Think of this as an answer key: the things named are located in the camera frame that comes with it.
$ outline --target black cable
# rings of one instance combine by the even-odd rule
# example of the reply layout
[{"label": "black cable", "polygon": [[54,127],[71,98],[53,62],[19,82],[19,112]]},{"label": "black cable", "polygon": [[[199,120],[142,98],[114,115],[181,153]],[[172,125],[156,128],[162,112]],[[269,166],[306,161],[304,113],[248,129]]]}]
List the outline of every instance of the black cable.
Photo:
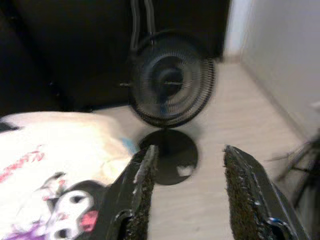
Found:
[{"label": "black cable", "polygon": [[131,0],[131,11],[132,11],[132,36],[131,36],[130,50],[134,51],[138,48],[139,35],[140,35],[139,0]]},{"label": "black cable", "polygon": [[148,32],[150,36],[152,36],[156,32],[154,4],[152,0],[144,0],[144,5],[146,10]]}]

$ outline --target purple print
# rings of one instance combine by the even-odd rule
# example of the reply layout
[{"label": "purple print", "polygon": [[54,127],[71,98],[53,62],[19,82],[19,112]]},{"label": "purple print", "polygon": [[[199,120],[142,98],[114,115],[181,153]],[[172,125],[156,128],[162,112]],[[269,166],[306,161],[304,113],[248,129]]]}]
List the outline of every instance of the purple print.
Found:
[{"label": "purple print", "polygon": [[37,236],[37,230],[41,226],[42,224],[35,223],[30,231],[12,233],[4,240],[45,240],[45,235]]}]

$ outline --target baseboard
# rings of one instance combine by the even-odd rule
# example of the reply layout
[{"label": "baseboard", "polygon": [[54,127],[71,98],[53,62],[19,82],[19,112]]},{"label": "baseboard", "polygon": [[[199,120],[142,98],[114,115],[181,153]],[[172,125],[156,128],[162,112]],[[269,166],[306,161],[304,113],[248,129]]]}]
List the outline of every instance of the baseboard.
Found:
[{"label": "baseboard", "polygon": [[286,107],[279,101],[278,97],[273,91],[263,82],[263,79],[270,79],[272,76],[267,73],[266,70],[255,61],[251,60],[248,56],[242,56],[240,60],[241,65],[251,75],[252,79],[259,86],[262,93],[275,107],[278,113],[286,120],[292,131],[302,140],[306,140],[310,137],[308,131],[303,127],[303,124],[297,116],[289,113]]}]

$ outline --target wooden floor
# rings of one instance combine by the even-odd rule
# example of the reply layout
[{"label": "wooden floor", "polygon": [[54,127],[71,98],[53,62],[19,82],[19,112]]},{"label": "wooden floor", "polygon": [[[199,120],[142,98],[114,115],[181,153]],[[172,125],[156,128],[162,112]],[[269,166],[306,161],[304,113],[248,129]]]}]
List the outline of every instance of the wooden floor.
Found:
[{"label": "wooden floor", "polygon": [[[215,96],[207,108],[179,128],[195,140],[199,167],[185,182],[155,186],[150,240],[233,239],[225,190],[224,145],[253,155],[273,178],[287,163],[268,160],[301,142],[239,64],[219,64],[217,81]],[[115,117],[136,142],[155,130],[126,106],[97,113]]]}]

